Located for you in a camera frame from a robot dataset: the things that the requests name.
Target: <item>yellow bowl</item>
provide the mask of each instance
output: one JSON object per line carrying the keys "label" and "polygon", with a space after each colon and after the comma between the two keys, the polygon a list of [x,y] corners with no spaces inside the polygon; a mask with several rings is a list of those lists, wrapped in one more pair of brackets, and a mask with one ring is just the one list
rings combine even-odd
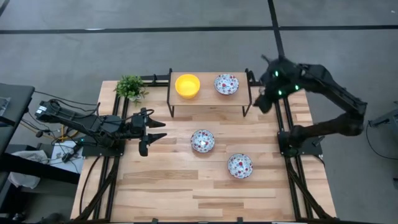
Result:
{"label": "yellow bowl", "polygon": [[184,74],[175,81],[175,90],[185,99],[195,97],[200,89],[200,81],[198,77],[192,74]]}

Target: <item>small wooden table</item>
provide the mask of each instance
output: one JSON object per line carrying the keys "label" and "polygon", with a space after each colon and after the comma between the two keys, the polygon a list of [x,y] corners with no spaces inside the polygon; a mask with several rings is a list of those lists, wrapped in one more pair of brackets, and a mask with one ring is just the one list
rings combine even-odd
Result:
{"label": "small wooden table", "polygon": [[[249,88],[249,71],[246,72],[172,72],[169,88],[167,89],[167,106],[172,118],[174,106],[242,106],[245,117],[251,106],[251,89]],[[192,99],[182,98],[175,90],[175,81],[184,74],[192,74],[199,78],[200,90]],[[239,88],[232,95],[223,95],[214,87],[214,80],[218,75],[231,74],[239,81]]]}
{"label": "small wooden table", "polygon": [[[116,84],[117,81],[103,82],[98,100],[100,114],[112,114]],[[258,87],[251,89],[256,99]],[[185,106],[171,118],[166,104],[167,87],[148,87],[147,91],[149,94],[140,105],[129,104],[127,116],[141,107],[153,109],[151,118],[166,126],[147,129],[148,133],[167,136],[148,147],[147,157],[139,155],[137,139],[126,141],[119,161],[112,222],[151,222],[152,218],[160,222],[236,222],[237,217],[243,217],[245,222],[295,220],[285,160],[279,152],[274,108],[267,114],[252,109],[243,118],[240,108],[233,106]],[[312,124],[304,91],[290,95],[289,102],[295,124]],[[192,150],[190,138],[197,129],[214,134],[216,144],[211,152],[200,154]],[[247,179],[238,180],[228,172],[227,160],[235,153],[245,153],[253,161],[254,170]],[[308,190],[329,215],[335,216],[323,164],[314,156],[301,158]],[[71,218],[79,214],[81,191],[95,159],[84,160]],[[83,208],[97,192],[102,164],[100,158],[87,181]],[[299,190],[297,193],[301,214],[305,216],[302,194]],[[104,218],[107,200],[108,191],[103,195],[100,218]]]}

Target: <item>gray carpet floor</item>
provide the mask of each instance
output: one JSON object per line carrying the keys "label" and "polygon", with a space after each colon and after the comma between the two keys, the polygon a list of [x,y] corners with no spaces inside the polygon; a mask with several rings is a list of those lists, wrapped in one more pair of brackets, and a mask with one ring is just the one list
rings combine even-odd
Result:
{"label": "gray carpet floor", "polygon": [[[274,2],[280,26],[398,24],[395,0]],[[10,0],[0,17],[0,30],[271,25],[266,0]],[[397,108],[398,30],[281,31],[281,36],[288,58],[326,66],[340,85],[368,102],[366,120]],[[96,102],[103,80],[166,74],[170,67],[198,72],[250,68],[259,77],[266,69],[261,54],[277,56],[273,31],[0,34],[0,82]],[[35,94],[30,109],[44,99]],[[315,122],[342,113],[323,96],[309,93],[308,101]],[[379,153],[398,157],[397,138],[385,127],[371,128],[369,138]],[[44,141],[23,127],[12,139],[33,146]],[[398,161],[372,152],[365,133],[328,136],[322,148],[338,216],[396,223],[398,190],[392,178],[398,177]],[[37,198],[40,206],[29,218],[68,215],[69,201]]]}

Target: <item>potted plant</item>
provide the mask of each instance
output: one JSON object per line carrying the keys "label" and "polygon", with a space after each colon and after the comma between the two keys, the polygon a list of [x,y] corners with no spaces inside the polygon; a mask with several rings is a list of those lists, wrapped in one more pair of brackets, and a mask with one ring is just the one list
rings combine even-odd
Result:
{"label": "potted plant", "polygon": [[148,94],[141,77],[133,75],[122,76],[122,79],[118,82],[114,91],[116,91],[119,96],[129,98],[136,106],[141,103],[141,100]]}

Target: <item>bowl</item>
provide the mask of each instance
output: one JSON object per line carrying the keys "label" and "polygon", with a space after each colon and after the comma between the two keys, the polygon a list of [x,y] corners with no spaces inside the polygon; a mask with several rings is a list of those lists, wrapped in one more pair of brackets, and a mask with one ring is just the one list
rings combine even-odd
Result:
{"label": "bowl", "polygon": [[253,163],[245,154],[234,154],[228,159],[228,170],[233,177],[243,179],[253,172]]}
{"label": "bowl", "polygon": [[239,80],[231,74],[218,75],[214,80],[216,90],[224,95],[231,95],[239,88]]}
{"label": "bowl", "polygon": [[175,90],[185,99],[191,99],[196,96],[200,89],[198,77],[192,74],[184,74],[175,81]]}
{"label": "bowl", "polygon": [[208,152],[213,149],[214,144],[214,135],[208,130],[201,129],[192,134],[191,146],[198,152]]}

